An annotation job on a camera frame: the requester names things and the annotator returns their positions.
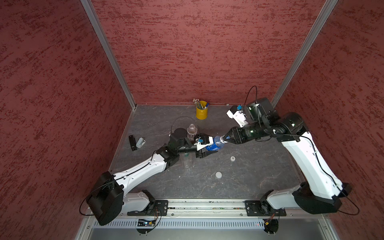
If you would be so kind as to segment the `blue white bottle cap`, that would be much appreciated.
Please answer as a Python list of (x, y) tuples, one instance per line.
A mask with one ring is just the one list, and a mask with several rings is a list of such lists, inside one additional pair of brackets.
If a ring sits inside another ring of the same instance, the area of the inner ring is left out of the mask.
[(220, 143), (221, 144), (226, 144), (226, 143), (228, 143), (228, 141), (225, 140), (224, 136), (221, 136), (220, 137)]

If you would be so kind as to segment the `clear bottle blue label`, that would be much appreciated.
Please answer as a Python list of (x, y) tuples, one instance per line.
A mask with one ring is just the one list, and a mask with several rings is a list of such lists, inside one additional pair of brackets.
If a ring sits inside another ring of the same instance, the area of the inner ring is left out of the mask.
[(214, 143), (210, 146), (206, 147), (207, 151), (218, 151), (224, 147), (225, 144), (220, 143), (220, 137), (221, 136), (216, 136), (214, 137)]

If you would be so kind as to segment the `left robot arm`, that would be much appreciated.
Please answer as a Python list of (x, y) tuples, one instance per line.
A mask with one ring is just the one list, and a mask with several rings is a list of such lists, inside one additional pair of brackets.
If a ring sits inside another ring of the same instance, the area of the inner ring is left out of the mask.
[(187, 130), (178, 128), (170, 134), (169, 142), (155, 150), (147, 160), (119, 173), (103, 173), (85, 198), (99, 225), (109, 224), (124, 211), (159, 214), (155, 199), (148, 191), (131, 191), (152, 176), (172, 167), (181, 154), (192, 152), (201, 158), (203, 149), (215, 143), (214, 137), (206, 134), (197, 134), (194, 139), (196, 142), (192, 143)]

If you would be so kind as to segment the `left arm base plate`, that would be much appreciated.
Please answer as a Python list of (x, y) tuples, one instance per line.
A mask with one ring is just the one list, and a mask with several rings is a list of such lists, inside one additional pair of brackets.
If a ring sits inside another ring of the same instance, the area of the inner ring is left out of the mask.
[(127, 212), (127, 216), (166, 216), (168, 213), (168, 200), (155, 200), (149, 203), (149, 205), (141, 212), (132, 211)]

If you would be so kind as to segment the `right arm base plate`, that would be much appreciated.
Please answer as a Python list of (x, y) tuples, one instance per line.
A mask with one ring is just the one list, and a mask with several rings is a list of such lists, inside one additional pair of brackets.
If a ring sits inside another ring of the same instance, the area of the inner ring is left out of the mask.
[(266, 201), (244, 201), (248, 217), (286, 217), (284, 209), (274, 209)]

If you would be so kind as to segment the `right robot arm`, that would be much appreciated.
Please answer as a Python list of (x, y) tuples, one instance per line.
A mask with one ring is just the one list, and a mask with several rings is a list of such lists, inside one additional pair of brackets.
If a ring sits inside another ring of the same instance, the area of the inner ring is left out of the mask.
[(337, 213), (341, 199), (352, 190), (332, 172), (303, 118), (294, 112), (280, 116), (267, 98), (245, 106), (232, 106), (227, 116), (238, 123), (224, 135), (223, 140), (240, 145), (263, 137), (280, 142), (291, 154), (305, 181), (290, 189), (268, 191), (260, 199), (262, 212), (301, 208), (313, 215)]

